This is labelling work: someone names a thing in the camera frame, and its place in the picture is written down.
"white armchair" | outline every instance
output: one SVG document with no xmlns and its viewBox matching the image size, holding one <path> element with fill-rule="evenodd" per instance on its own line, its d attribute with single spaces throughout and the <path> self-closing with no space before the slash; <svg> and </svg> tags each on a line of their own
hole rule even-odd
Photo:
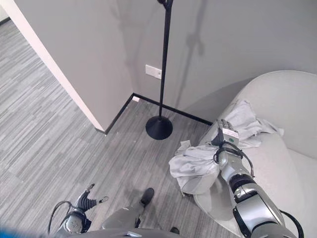
<svg viewBox="0 0 317 238">
<path fill-rule="evenodd" d="M 252 160 L 255 181 L 272 201 L 295 216 L 305 237 L 314 238 L 317 206 L 317 75 L 300 71 L 276 71 L 252 80 L 236 96 L 219 118 L 228 114 L 239 99 L 249 101 L 257 116 L 285 129 L 285 134 L 261 134 L 258 148 L 245 149 Z M 210 142 L 212 126 L 200 144 Z M 211 188 L 209 176 L 201 181 L 194 195 L 197 205 L 220 225 L 240 236 L 232 215 L 229 188 L 221 176 Z M 296 227 L 284 217 L 295 235 Z"/>
</svg>

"black baseboard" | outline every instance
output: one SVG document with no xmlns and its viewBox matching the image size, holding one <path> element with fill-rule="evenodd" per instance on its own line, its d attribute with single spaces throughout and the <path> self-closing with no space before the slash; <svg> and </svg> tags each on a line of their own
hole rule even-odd
<svg viewBox="0 0 317 238">
<path fill-rule="evenodd" d="M 107 128 L 105 131 L 102 131 L 102 130 L 99 130 L 99 129 L 95 128 L 96 131 L 101 132 L 101 133 L 107 135 L 107 134 L 109 133 L 109 131 L 111 130 L 111 128 L 113 127 L 113 125 L 115 124 L 115 122 L 119 119 L 119 117 L 121 116 L 121 114 L 124 112 L 125 108 L 128 106 L 128 104 L 130 103 L 130 101 L 132 100 L 132 98 L 133 98 L 134 96 L 136 96 L 136 97 L 138 97 L 138 98 L 141 98 L 141 99 L 143 99 L 143 100 L 145 100 L 145 101 L 147 101 L 147 102 L 153 103 L 153 104 L 155 104 L 155 105 L 159 105 L 159 102 L 157 102 L 157 101 L 154 101 L 154 100 L 152 100 L 152 99 L 150 99 L 150 98 L 144 97 L 144 96 L 142 96 L 142 95 L 140 95 L 140 94 L 137 94 L 137 93 L 132 93 L 132 95 L 131 95 L 131 96 L 128 98 L 128 100 L 125 102 L 125 104 L 123 105 L 123 107 L 121 108 L 121 110 L 118 112 L 118 114 L 115 116 L 115 118 L 113 119 L 113 121 L 111 122 L 111 124 L 108 126 L 108 128 Z M 204 124 L 212 125 L 212 122 L 210 122 L 210 121 L 204 120 L 204 119 L 202 119 L 202 118 L 199 118 L 199 117 L 194 116 L 194 115 L 191 115 L 191 114 L 189 114 L 189 113 L 180 111 L 180 110 L 175 109 L 175 108 L 172 108 L 172 107 L 170 107 L 170 106 L 163 105 L 163 108 L 165 108 L 165 109 L 167 109 L 167 110 L 170 110 L 170 111 L 172 111 L 172 112 L 181 114 L 181 115 L 183 115 L 183 116 L 185 116 L 185 117 L 188 117 L 188 118 L 190 118 L 190 119 L 197 120 L 197 121 L 202 122 L 202 123 L 204 123 Z"/>
<path fill-rule="evenodd" d="M 152 99 L 150 99 L 150 98 L 144 97 L 144 96 L 142 96 L 142 95 L 140 95 L 140 94 L 134 93 L 133 96 L 136 96 L 136 97 L 138 97 L 138 98 L 141 98 L 141 99 L 143 99 L 143 100 L 145 100 L 145 101 L 148 101 L 148 102 L 150 102 L 150 103 L 159 105 L 159 102 L 154 101 L 154 100 L 152 100 Z M 183 111 L 181 111 L 181 110 L 172 108 L 172 107 L 170 107 L 170 106 L 167 106 L 167 105 L 164 105 L 164 104 L 163 104 L 163 108 L 168 109 L 168 110 L 170 110 L 170 111 L 172 111 L 172 112 L 181 114 L 181 115 L 183 115 L 183 116 L 185 116 L 185 117 L 188 117 L 188 118 L 190 118 L 190 119 L 197 120 L 197 121 L 202 122 L 202 123 L 204 123 L 204 124 L 212 125 L 212 122 L 210 122 L 210 121 L 208 121 L 208 120 L 199 118 L 199 117 L 197 117 L 197 116 L 191 115 L 191 114 L 186 113 L 186 112 L 183 112 Z"/>
<path fill-rule="evenodd" d="M 0 26 L 1 26 L 2 24 L 6 23 L 7 21 L 10 21 L 10 20 L 11 20 L 10 17 L 7 17 L 7 18 L 3 19 L 2 21 L 0 21 Z"/>
<path fill-rule="evenodd" d="M 105 134 L 107 135 L 110 131 L 110 129 L 113 127 L 113 125 L 115 124 L 115 122 L 119 119 L 119 117 L 121 116 L 121 114 L 123 113 L 123 111 L 125 110 L 125 108 L 128 106 L 129 102 L 132 100 L 133 98 L 133 93 L 131 94 L 131 96 L 128 98 L 128 100 L 125 102 L 125 104 L 123 105 L 123 107 L 120 109 L 120 111 L 118 112 L 118 114 L 115 116 L 115 118 L 113 119 L 113 121 L 111 122 L 111 124 L 108 126 L 108 128 L 105 130 Z"/>
</svg>

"round lamp base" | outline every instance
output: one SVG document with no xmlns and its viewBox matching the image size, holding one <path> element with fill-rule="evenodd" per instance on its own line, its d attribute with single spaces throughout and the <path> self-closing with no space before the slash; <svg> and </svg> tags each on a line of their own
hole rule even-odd
<svg viewBox="0 0 317 238">
<path fill-rule="evenodd" d="M 155 140 L 164 140 L 173 132 L 173 125 L 166 117 L 152 117 L 148 120 L 145 130 Z"/>
</svg>

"black cable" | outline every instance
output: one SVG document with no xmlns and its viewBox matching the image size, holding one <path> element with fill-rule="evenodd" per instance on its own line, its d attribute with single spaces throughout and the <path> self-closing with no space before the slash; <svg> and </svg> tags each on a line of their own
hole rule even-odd
<svg viewBox="0 0 317 238">
<path fill-rule="evenodd" d="M 68 206 L 67 212 L 65 214 L 65 217 L 67 217 L 67 214 L 69 213 L 70 208 L 73 206 Z M 65 218 L 60 222 L 59 226 L 61 226 L 63 224 L 63 222 L 65 221 Z"/>
<path fill-rule="evenodd" d="M 238 151 L 240 152 L 240 154 L 241 154 L 244 158 L 246 158 L 246 159 L 248 160 L 248 162 L 249 162 L 249 164 L 250 164 L 250 167 L 251 167 L 251 176 L 254 178 L 253 164 L 252 164 L 251 160 L 249 159 L 249 157 L 248 157 L 242 150 L 240 150 L 235 144 L 232 144 L 232 143 L 230 143 L 230 142 L 228 142 L 228 141 L 224 141 L 223 143 L 224 143 L 224 144 L 231 145 L 234 149 L 238 150 Z"/>
<path fill-rule="evenodd" d="M 292 222 L 294 222 L 296 228 L 297 228 L 297 231 L 298 231 L 298 238 L 304 238 L 304 231 L 303 231 L 303 228 L 301 226 L 301 224 L 296 220 L 295 217 L 293 217 L 291 214 L 287 213 L 287 212 L 284 212 L 282 210 L 279 210 L 281 213 L 285 214 L 286 216 L 289 217 L 289 219 L 292 220 Z"/>
<path fill-rule="evenodd" d="M 235 149 L 235 151 L 230 151 L 229 149 L 224 149 L 222 146 L 223 146 L 223 144 L 228 144 L 228 145 L 230 145 L 230 146 L 232 146 L 234 149 Z M 218 164 L 219 163 L 219 161 L 218 161 L 218 155 L 219 155 L 219 153 L 220 152 L 222 152 L 222 151 L 228 151 L 228 152 L 230 152 L 230 153 L 233 153 L 233 154 L 235 154 L 235 155 L 239 155 L 239 156 L 241 156 L 241 159 L 244 157 L 244 158 L 246 158 L 247 160 L 248 160 L 248 162 L 249 162 L 249 165 L 250 165 L 250 167 L 251 167 L 251 177 L 255 177 L 254 176 L 254 170 L 253 170 L 253 164 L 252 164 L 252 162 L 251 162 L 251 160 L 249 159 L 249 157 L 242 151 L 242 150 L 240 150 L 235 144 L 232 144 L 232 143 L 230 143 L 230 142 L 228 142 L 228 141 L 224 141 L 222 144 L 221 144 L 221 146 L 220 146 L 220 148 L 219 148 L 219 150 L 214 154 L 214 156 L 213 156 L 213 160 Z"/>
<path fill-rule="evenodd" d="M 67 213 L 69 212 L 70 208 L 73 207 L 73 205 L 71 204 L 70 201 L 61 201 L 59 202 L 58 204 L 56 204 L 56 206 L 54 207 L 53 211 L 52 211 L 52 214 L 51 214 L 51 217 L 50 217 L 50 222 L 49 222 L 49 225 L 48 225 L 48 235 L 50 234 L 50 231 L 51 231 L 51 224 L 52 224 L 52 220 L 53 220 L 53 216 L 54 216 L 54 213 L 56 212 L 56 210 L 60 207 L 60 205 L 64 204 L 64 203 L 67 203 L 68 204 L 68 210 L 67 210 Z"/>
</svg>

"electrical outlet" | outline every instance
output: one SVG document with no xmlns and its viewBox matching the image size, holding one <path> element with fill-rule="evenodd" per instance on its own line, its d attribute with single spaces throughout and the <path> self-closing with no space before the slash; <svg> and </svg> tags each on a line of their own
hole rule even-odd
<svg viewBox="0 0 317 238">
<path fill-rule="evenodd" d="M 150 65 L 145 65 L 145 73 L 153 76 L 154 78 L 158 78 L 161 79 L 162 78 L 162 70 L 159 68 L 155 68 L 153 66 Z"/>
</svg>

